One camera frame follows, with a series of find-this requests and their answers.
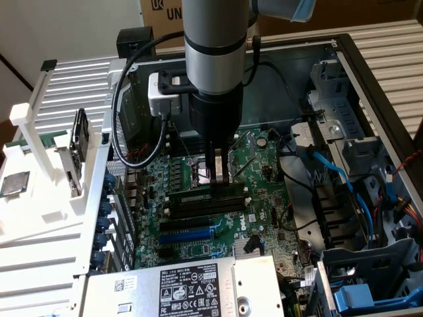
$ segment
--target blue pcie slot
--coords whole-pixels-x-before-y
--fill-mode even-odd
[[[214,236],[213,229],[199,229],[187,232],[163,234],[159,237],[159,244],[174,244],[194,240],[211,240]]]

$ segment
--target power supply label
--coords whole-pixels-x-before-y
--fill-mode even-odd
[[[160,272],[159,316],[221,316],[217,264]]]

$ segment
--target cardboard box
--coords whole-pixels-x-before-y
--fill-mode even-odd
[[[154,37],[183,29],[181,0],[140,0],[144,25],[152,26]],[[395,22],[415,18],[419,0],[317,0],[307,23],[292,23],[271,17],[259,17],[262,36],[342,28],[365,24]],[[182,38],[159,46],[183,46]]]
[[[144,25],[153,27],[154,38],[184,29],[181,0],[141,0]],[[177,38],[158,45],[158,48],[184,46],[184,39]]]

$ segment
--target green circuit board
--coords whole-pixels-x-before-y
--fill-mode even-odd
[[[272,208],[276,210],[277,218],[289,204],[288,192],[284,182],[276,181],[276,148],[275,142],[268,141],[263,149],[256,146],[259,137],[267,138],[267,132],[259,129],[241,130],[241,136],[249,132],[240,140],[233,155],[230,157],[231,169],[238,171],[252,157],[255,160],[233,182],[242,183],[248,189],[250,202],[245,211],[234,210],[230,213],[212,215],[210,221],[213,225],[221,223],[215,230],[212,240],[197,240],[171,245],[160,245],[160,223],[169,221],[164,216],[164,200],[166,192],[189,191],[196,188],[205,188],[207,185],[192,183],[191,160],[201,161],[202,156],[170,158],[161,155],[150,164],[147,176],[139,180],[144,186],[154,188],[154,198],[149,199],[149,208],[143,208],[142,199],[137,202],[135,221],[137,227],[137,247],[135,252],[135,268],[155,267],[165,263],[175,263],[183,260],[195,260],[204,258],[217,258],[233,255],[233,246],[237,240],[247,241],[253,234],[258,234],[264,254],[272,255],[277,269],[284,275],[300,275],[302,266],[299,259],[293,261],[292,252],[298,250],[298,241],[294,232],[287,232],[275,226],[272,221]],[[272,169],[272,175],[263,172],[263,166],[268,171]],[[177,167],[178,184],[173,180]],[[174,255],[171,258],[160,258],[157,250],[163,247],[173,248]]]

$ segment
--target robotic arm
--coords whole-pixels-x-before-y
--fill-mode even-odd
[[[190,121],[209,144],[212,184],[228,184],[227,140],[242,117],[245,42],[250,10],[305,22],[315,0],[182,0]]]

